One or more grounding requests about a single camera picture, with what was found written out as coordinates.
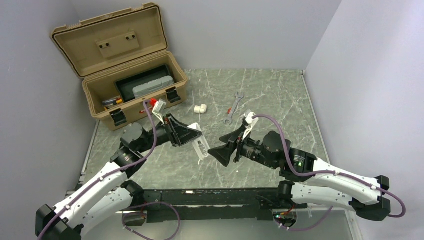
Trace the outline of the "white remote control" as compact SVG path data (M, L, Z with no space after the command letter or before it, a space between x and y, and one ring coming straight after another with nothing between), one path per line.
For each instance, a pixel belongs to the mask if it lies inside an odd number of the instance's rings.
M200 164L201 161L203 161L205 158L209 156L208 150L210 149L210 146L204 136L204 133L200 127L200 125L195 122L188 126L192 130L197 130L200 132L200 136L195 138L191 143L192 146L198 156L198 164Z

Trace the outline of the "white pvc elbow fitting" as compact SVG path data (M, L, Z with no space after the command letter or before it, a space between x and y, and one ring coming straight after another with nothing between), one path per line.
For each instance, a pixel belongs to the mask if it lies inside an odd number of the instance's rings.
M206 104L195 105L193 112L195 114L204 114L207 112L208 106Z

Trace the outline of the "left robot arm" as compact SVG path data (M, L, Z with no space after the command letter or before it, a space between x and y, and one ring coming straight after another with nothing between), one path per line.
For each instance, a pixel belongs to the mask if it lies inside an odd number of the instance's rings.
M210 145L198 123L187 125L172 114L146 130L135 122L124 128L120 146L104 167L64 200L36 212L39 240L81 240L92 228L118 211L149 206L145 190L131 177L141 169L156 147L193 144L199 158L209 156Z

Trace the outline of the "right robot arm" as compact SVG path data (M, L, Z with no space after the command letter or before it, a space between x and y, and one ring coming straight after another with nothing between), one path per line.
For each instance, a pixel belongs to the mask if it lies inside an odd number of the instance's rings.
M363 177L339 169L315 155L288 147L281 136L270 131L262 141L245 135L247 128L220 137L224 144L208 150L227 167L247 158L273 170L283 177L275 196L261 195L258 200L274 208L306 207L307 204L328 205L355 212L360 218L381 222L391 214L391 202L379 191L388 190L386 176Z

